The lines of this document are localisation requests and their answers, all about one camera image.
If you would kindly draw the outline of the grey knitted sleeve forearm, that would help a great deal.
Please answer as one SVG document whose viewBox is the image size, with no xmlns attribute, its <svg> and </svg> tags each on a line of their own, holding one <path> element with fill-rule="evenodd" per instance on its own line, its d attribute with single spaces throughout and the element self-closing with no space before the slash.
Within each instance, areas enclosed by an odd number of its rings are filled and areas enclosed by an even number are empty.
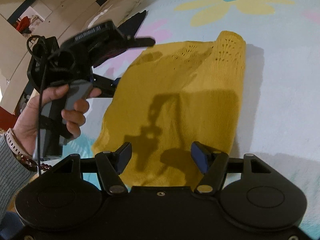
<svg viewBox="0 0 320 240">
<path fill-rule="evenodd" d="M 12 197 L 31 180 L 35 172 L 29 171 L 19 163 L 5 137 L 1 137 L 1 168 L 0 168 L 0 218 L 3 220 Z"/>
</svg>

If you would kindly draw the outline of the person left hand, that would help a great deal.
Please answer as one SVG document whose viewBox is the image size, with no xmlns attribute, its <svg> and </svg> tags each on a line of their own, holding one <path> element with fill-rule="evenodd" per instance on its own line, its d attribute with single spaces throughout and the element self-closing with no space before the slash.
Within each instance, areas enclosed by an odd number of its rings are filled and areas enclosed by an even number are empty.
<svg viewBox="0 0 320 240">
<path fill-rule="evenodd" d="M 86 99 L 77 100 L 71 110 L 63 109 L 65 95 L 69 85 L 50 87 L 43 91 L 42 96 L 35 96 L 17 119 L 12 131 L 16 141 L 29 155 L 36 148 L 38 129 L 45 127 L 50 132 L 60 135 L 58 129 L 69 132 L 70 139 L 80 136 L 80 127 L 85 124 L 85 113 L 89 110 Z"/>
</svg>

